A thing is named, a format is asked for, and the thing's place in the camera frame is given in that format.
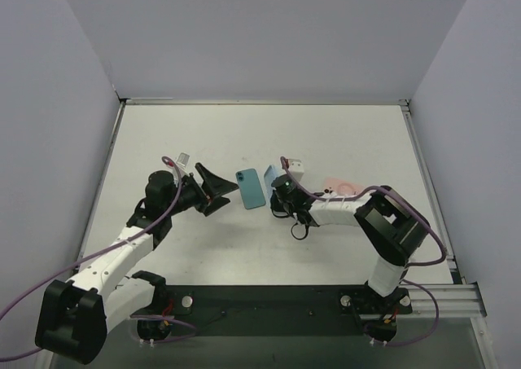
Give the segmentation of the light blue phone case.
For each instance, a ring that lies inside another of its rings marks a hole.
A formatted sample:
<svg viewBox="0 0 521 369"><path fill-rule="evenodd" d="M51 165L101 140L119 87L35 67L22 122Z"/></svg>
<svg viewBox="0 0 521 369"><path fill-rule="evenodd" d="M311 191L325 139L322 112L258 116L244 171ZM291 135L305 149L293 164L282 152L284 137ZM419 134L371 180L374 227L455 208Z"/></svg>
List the light blue phone case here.
<svg viewBox="0 0 521 369"><path fill-rule="evenodd" d="M269 165L266 171L263 174L263 179L265 183L265 189L266 189L266 197L269 200L273 194L273 181L281 176L280 169L276 165Z"/></svg>

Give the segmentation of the pink phone case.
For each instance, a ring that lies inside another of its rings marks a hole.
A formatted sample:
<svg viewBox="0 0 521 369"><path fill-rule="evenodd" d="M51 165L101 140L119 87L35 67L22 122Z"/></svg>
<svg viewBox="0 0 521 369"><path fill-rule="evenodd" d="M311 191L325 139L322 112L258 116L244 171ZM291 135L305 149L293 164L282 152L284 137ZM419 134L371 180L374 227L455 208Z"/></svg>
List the pink phone case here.
<svg viewBox="0 0 521 369"><path fill-rule="evenodd" d="M326 193L333 193L341 197L353 197L364 190L362 185L338 178L325 178L322 188Z"/></svg>

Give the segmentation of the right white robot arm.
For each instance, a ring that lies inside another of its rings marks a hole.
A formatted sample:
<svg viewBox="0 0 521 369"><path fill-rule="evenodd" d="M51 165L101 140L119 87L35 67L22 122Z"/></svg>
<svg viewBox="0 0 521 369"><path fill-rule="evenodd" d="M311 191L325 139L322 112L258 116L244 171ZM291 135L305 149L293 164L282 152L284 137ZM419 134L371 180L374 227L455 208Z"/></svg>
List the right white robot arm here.
<svg viewBox="0 0 521 369"><path fill-rule="evenodd" d="M367 285L381 297L394 293L429 233L429 222L388 186L348 200L335 193L308 193L284 174L271 188L271 209L293 218L305 232L329 225L360 227L379 255Z"/></svg>

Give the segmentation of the teal phone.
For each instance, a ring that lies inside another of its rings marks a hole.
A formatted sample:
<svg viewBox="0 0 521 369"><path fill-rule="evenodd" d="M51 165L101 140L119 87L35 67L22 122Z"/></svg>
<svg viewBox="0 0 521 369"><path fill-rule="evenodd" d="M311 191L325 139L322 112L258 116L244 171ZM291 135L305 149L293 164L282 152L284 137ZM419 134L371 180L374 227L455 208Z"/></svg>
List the teal phone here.
<svg viewBox="0 0 521 369"><path fill-rule="evenodd" d="M265 196L255 169L242 169L235 174L243 207L246 210L265 206Z"/></svg>

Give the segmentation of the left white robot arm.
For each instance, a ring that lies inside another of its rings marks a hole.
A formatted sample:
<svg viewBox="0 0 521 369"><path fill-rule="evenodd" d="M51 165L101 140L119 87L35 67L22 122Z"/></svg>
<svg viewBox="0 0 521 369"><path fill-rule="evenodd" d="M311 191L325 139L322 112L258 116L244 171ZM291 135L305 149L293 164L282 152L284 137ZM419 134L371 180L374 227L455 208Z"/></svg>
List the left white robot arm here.
<svg viewBox="0 0 521 369"><path fill-rule="evenodd" d="M131 270L156 250L172 229L174 215L193 208L209 216L227 205L227 194L239 186L200 163L195 169L203 181L197 183L168 157L163 162L170 169L149 176L144 198L113 244L67 281L48 285L37 323L37 347L88 364L119 323L141 310L161 316L173 305L165 278Z"/></svg>

